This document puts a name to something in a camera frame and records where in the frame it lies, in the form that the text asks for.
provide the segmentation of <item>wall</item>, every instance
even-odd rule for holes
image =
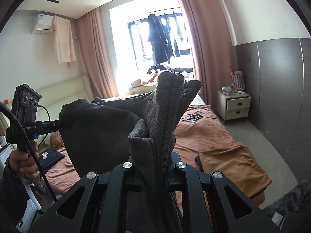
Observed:
[[[276,38],[311,38],[285,0],[224,0],[237,45]]]
[[[57,65],[53,34],[32,34],[35,17],[42,12],[17,10],[0,34],[0,101],[13,99],[16,86],[26,83],[34,90],[86,74],[80,45],[73,40],[77,65]],[[73,36],[77,22],[71,19]]]

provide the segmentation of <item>pink curtain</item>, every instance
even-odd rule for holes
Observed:
[[[231,84],[229,66],[233,48],[228,25],[218,0],[178,0],[188,20],[195,77],[206,104],[217,108],[217,91]]]
[[[99,8],[78,19],[79,42],[94,96],[119,96]]]

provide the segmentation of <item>drawer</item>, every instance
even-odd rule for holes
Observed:
[[[251,104],[251,97],[228,100],[227,110],[249,108],[250,104]]]
[[[247,116],[248,116],[248,108],[227,110],[226,120],[240,118],[240,117],[247,117]]]

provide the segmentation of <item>gray floor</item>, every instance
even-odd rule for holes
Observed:
[[[231,120],[227,121],[225,127],[236,142],[243,143],[251,150],[258,164],[272,179],[265,190],[266,200],[260,208],[270,205],[297,185],[297,180],[284,159],[250,122]]]

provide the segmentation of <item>hanging clothes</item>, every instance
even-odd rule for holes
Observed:
[[[137,31],[138,31],[138,36],[139,36],[139,39],[140,39],[140,43],[141,43],[141,45],[142,45],[142,56],[145,58],[145,57],[147,57],[147,55],[146,55],[146,52],[145,52],[144,43],[143,43],[143,41],[142,41],[142,35],[140,34],[140,30],[139,30],[139,24],[140,24],[140,23],[141,23],[140,21],[135,21],[135,25],[136,25],[136,27],[137,27]]]
[[[181,34],[181,30],[180,30],[180,27],[179,27],[179,24],[178,24],[178,21],[177,21],[177,16],[175,14],[175,11],[173,11],[173,18],[174,18],[176,26],[177,26],[177,35],[180,37],[180,41],[183,43],[184,40],[183,40],[183,36]]]
[[[185,29],[185,32],[187,33],[187,30],[186,30],[186,25],[185,25],[185,23],[183,23],[183,28]]]
[[[167,42],[168,42],[168,48],[169,48],[169,56],[170,57],[173,57],[174,54],[173,54],[173,48],[172,48],[172,42],[171,42],[171,25],[170,25],[170,22],[169,22],[169,16],[167,14],[164,13],[164,19],[166,21],[166,26],[165,26],[165,32],[166,32],[166,38],[167,38]],[[179,52],[179,49],[178,49],[178,46],[177,46],[177,42],[176,42],[176,38],[174,36],[174,34],[172,34],[172,37],[174,39],[174,52],[175,52],[175,57],[180,57],[180,52]]]
[[[157,65],[169,62],[169,49],[163,24],[159,21],[155,14],[150,14],[148,16],[148,24],[148,42],[151,42],[154,64]]]

